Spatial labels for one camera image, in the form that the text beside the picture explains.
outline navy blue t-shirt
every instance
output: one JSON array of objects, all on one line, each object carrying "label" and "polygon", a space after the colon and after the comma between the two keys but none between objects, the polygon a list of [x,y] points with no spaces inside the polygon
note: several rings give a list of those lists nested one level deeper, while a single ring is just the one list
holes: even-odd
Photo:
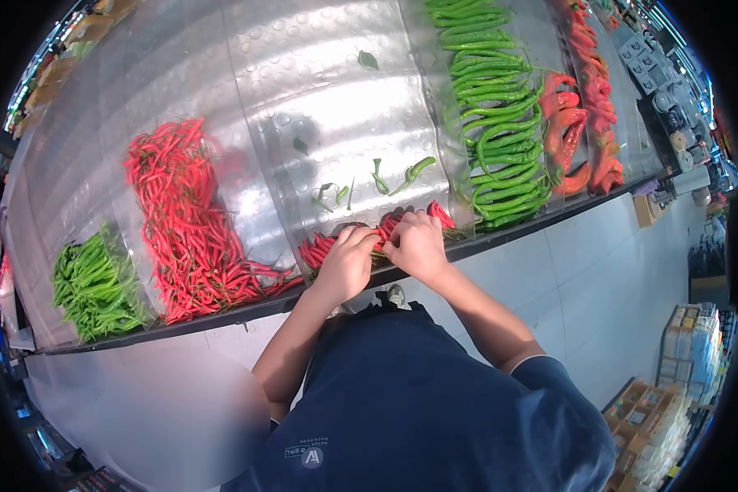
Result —
[{"label": "navy blue t-shirt", "polygon": [[401,311],[320,342],[303,398],[222,490],[601,490],[614,466],[607,424],[558,360],[507,375]]}]

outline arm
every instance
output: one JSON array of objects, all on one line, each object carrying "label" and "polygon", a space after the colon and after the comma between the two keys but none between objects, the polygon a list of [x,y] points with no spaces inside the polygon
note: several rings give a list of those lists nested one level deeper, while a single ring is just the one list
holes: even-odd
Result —
[{"label": "arm", "polygon": [[496,368],[510,372],[525,358],[544,353],[522,320],[449,263],[437,217],[405,213],[383,251],[451,305],[478,351]]},{"label": "arm", "polygon": [[277,421],[289,412],[323,321],[369,283],[370,252],[380,236],[370,228],[346,228],[328,252],[317,280],[305,290],[252,369]]}]

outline person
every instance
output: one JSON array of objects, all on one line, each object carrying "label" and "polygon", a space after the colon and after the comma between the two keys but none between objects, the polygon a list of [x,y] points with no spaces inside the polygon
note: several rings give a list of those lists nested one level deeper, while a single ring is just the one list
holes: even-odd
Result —
[{"label": "person", "polygon": [[414,302],[336,316],[318,341],[364,290],[378,241],[345,228],[260,355],[273,430],[222,490],[601,490],[608,425],[525,324],[448,262],[436,217],[405,213],[383,251],[452,306],[493,367]]}]

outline sleeve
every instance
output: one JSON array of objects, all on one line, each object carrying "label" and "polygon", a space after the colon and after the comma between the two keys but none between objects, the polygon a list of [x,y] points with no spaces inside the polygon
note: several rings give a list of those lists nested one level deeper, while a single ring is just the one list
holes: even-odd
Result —
[{"label": "sleeve", "polygon": [[533,356],[517,364],[511,376],[531,391],[526,413],[536,421],[528,423],[530,451],[558,464],[540,475],[543,482],[550,490],[602,490],[615,469],[612,434],[563,364]]}]

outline black shelf edge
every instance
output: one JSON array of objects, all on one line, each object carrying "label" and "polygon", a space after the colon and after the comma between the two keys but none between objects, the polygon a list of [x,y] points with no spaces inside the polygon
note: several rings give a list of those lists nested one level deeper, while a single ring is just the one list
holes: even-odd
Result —
[{"label": "black shelf edge", "polygon": [[[551,215],[545,215],[541,218],[524,223],[517,228],[512,228],[505,231],[497,231],[491,234],[482,235],[476,239],[470,241],[463,241],[459,244],[446,249],[446,256],[449,261],[459,261],[464,258],[471,257],[475,254],[482,253],[492,248],[496,248],[507,242],[514,241],[526,235],[534,234],[541,229],[547,228],[556,223],[565,221],[581,212],[592,209],[593,207],[599,206],[604,202],[609,202],[613,198],[636,190],[640,184],[648,182],[654,179],[654,176],[644,176],[638,180],[628,182],[620,187],[610,191],[606,196],[595,196],[577,202],[568,206],[566,209]],[[367,289],[378,287],[386,283],[395,282],[409,275],[402,270],[394,267],[393,265],[388,268],[381,269],[380,271],[372,274],[372,278],[367,285]],[[168,339],[171,337],[189,335],[191,333],[197,333],[197,331],[206,331],[214,328],[220,328],[229,324],[240,324],[247,323],[249,321],[257,320],[260,318],[268,317],[274,314],[280,314],[282,312],[289,312],[293,309],[295,304],[298,302],[298,298],[304,292],[305,287],[296,287],[286,292],[281,297],[268,299],[255,304],[250,304],[238,308],[236,310],[223,312],[220,314],[214,314],[196,320],[186,321],[184,323],[176,323],[171,326],[151,328],[149,330],[138,331],[129,335],[125,335],[119,338],[107,339],[97,342],[92,342],[86,345],[80,346],[66,346],[60,347],[54,350],[48,350],[43,352],[46,355],[58,355],[63,353],[81,353],[81,352],[93,352],[95,350],[104,349],[116,349],[119,347],[125,347],[134,345],[135,343],[150,342],[151,340]]]}]

